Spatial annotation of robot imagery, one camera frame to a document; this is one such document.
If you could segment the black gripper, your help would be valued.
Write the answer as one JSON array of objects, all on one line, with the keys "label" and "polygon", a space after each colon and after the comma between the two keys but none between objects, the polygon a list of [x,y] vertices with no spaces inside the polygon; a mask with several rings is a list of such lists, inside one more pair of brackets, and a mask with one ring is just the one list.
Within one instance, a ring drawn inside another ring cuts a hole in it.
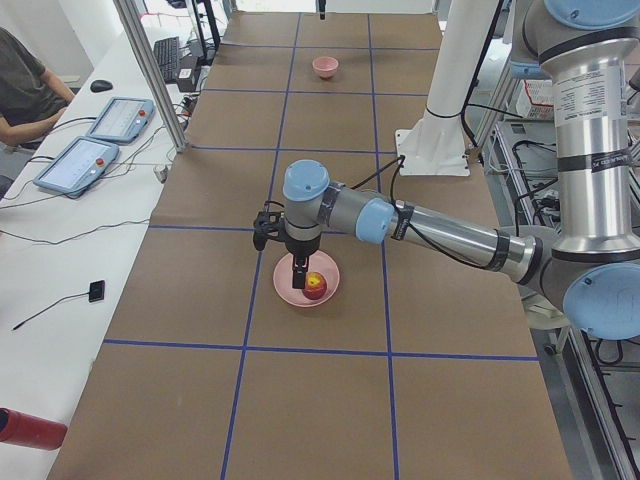
[{"label": "black gripper", "polygon": [[306,285],[306,258],[313,255],[320,247],[320,237],[310,240],[298,240],[288,238],[285,241],[286,249],[294,257],[292,260],[292,288],[304,289]]}]

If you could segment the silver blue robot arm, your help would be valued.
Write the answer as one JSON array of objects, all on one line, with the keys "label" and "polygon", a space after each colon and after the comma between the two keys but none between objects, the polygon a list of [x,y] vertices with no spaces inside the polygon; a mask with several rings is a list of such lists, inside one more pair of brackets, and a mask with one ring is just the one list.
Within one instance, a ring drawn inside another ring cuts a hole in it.
[{"label": "silver blue robot arm", "polygon": [[632,230],[624,87],[625,57],[639,42],[635,1],[528,1],[516,9],[513,50],[552,81],[561,207],[559,232],[510,234],[358,192],[314,160],[285,171],[285,243],[293,285],[324,227],[378,244],[406,240],[543,295],[598,338],[639,333],[639,239]]}]

